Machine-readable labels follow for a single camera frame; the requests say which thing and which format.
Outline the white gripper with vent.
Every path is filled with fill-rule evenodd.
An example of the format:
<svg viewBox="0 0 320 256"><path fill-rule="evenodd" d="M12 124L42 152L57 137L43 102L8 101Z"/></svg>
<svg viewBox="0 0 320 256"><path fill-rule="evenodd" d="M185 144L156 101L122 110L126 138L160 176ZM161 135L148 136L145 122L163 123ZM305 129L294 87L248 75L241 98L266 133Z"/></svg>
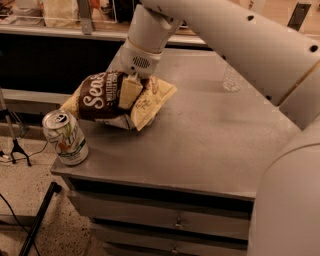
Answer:
<svg viewBox="0 0 320 256"><path fill-rule="evenodd" d="M162 57L163 44L152 40L135 42L128 37L120 49L120 61L122 69L129 75L124 78L121 85L119 107L128 110L143 90L141 79L146 79L146 88L153 94L159 89L159 79L151 76Z"/></svg>

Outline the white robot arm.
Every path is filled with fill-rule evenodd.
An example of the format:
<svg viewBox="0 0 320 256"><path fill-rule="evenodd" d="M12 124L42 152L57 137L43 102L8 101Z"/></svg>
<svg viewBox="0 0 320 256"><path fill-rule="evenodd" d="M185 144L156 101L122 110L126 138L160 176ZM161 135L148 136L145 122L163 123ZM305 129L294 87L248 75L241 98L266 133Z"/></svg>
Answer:
<svg viewBox="0 0 320 256"><path fill-rule="evenodd" d="M229 0L140 0L121 62L160 60L186 23L301 132L269 165L257 190L247 256L320 256L320 47L317 41Z"/></svg>

